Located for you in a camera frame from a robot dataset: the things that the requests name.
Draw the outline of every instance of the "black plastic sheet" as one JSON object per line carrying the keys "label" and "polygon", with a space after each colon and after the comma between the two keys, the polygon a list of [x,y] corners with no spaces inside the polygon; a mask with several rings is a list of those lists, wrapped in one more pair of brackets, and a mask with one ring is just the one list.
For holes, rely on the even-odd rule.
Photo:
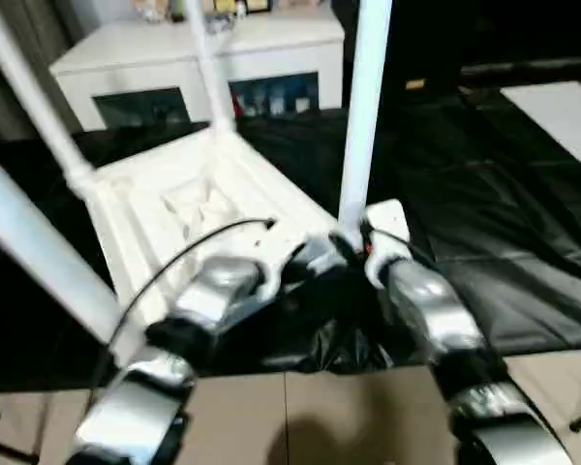
{"label": "black plastic sheet", "polygon": [[[369,202],[403,202],[413,243],[435,258],[491,343],[503,354],[581,348],[581,165],[496,92],[420,98],[381,123]],[[193,130],[88,133],[77,141],[100,166]],[[344,111],[247,120],[239,132],[337,213]],[[109,281],[86,209],[44,145],[1,145],[0,163]],[[0,388],[85,386],[100,344],[0,251],[0,283],[7,282]],[[350,270],[262,312],[231,336],[210,374],[359,373],[413,361],[408,333],[385,323],[375,294]]]}

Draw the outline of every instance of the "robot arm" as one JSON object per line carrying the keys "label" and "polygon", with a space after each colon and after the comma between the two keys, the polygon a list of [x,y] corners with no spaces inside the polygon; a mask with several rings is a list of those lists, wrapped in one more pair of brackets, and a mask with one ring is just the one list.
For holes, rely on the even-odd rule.
{"label": "robot arm", "polygon": [[144,347],[87,413],[68,465],[174,463],[197,372],[210,365],[224,333],[276,297],[288,264],[301,271],[289,273],[285,292],[308,276],[346,266],[335,239],[302,242],[279,229],[243,256],[205,260],[167,317],[146,330]]}
{"label": "robot arm", "polygon": [[398,232],[391,227],[382,231],[381,218],[400,218],[400,204],[376,208],[367,215],[368,224],[372,220],[378,229],[368,227],[374,257],[366,264],[367,275],[373,284],[379,281],[377,287],[411,330],[449,406],[451,429],[460,443],[459,463],[571,465],[559,439],[512,381],[450,284],[410,259],[410,251],[386,234],[402,229],[404,235],[406,225],[397,225]]}
{"label": "robot arm", "polygon": [[[399,312],[433,373],[459,441],[458,463],[572,465],[453,288],[412,259],[400,204],[378,204],[367,216],[366,275]],[[188,425],[184,411],[197,372],[210,364],[224,333],[278,291],[349,265],[349,250],[335,237],[314,237],[298,249],[300,242],[269,238],[255,254],[204,262],[168,316],[147,329],[145,346],[93,405],[76,432],[69,465],[171,465]],[[283,283],[283,274],[292,279]]]}

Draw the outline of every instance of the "floor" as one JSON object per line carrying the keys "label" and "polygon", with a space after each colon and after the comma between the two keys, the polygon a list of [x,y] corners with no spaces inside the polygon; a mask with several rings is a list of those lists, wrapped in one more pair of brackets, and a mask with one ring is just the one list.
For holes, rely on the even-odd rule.
{"label": "floor", "polygon": [[581,82],[507,87],[502,93],[581,162]]}
{"label": "floor", "polygon": [[[513,376],[552,422],[575,464],[581,433],[581,352],[521,356]],[[64,463],[85,392],[52,396],[42,464]],[[0,440],[31,450],[41,394],[0,395]],[[445,405],[424,368],[336,377],[266,375],[203,380],[178,464],[453,464]],[[11,465],[0,458],[0,465]]]}

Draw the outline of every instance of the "floor tile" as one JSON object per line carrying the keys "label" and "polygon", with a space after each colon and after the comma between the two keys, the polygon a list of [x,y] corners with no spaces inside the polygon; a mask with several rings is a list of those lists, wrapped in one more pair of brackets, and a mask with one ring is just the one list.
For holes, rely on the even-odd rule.
{"label": "floor tile", "polygon": [[581,354],[521,356],[511,374],[553,426],[562,431],[581,414]]}
{"label": "floor tile", "polygon": [[450,464],[445,405],[424,368],[287,375],[290,465]]}
{"label": "floor tile", "polygon": [[286,465],[284,375],[201,380],[177,465]]}
{"label": "floor tile", "polygon": [[23,452],[32,451],[42,399],[37,393],[0,394],[0,443]]}
{"label": "floor tile", "polygon": [[56,392],[49,410],[41,465],[64,465],[69,458],[82,418],[87,390]]}

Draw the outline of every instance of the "white cabinet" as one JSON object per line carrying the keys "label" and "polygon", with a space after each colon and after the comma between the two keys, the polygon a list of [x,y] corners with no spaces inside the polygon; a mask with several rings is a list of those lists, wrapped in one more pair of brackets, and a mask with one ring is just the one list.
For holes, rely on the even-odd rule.
{"label": "white cabinet", "polygon": [[[278,101],[287,99],[286,111],[341,106],[343,41],[342,27],[323,4],[250,15],[212,43],[224,76],[231,83],[247,82],[241,92],[264,93],[269,112],[272,89]],[[189,23],[104,25],[56,61],[51,72],[86,131],[155,118],[210,117]],[[148,92],[164,89],[169,91]],[[236,84],[232,89],[250,114],[255,97],[236,95]],[[178,111],[177,105],[184,108]],[[116,119],[116,108],[134,114]]]}

